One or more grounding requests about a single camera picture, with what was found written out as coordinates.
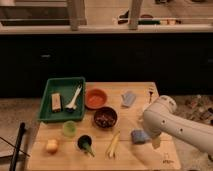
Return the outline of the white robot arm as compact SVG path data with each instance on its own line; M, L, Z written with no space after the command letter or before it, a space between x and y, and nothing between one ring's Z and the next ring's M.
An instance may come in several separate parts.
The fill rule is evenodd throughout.
M144 131L154 139L165 132L213 156L213 126L174 115L176 102L161 95L143 112Z

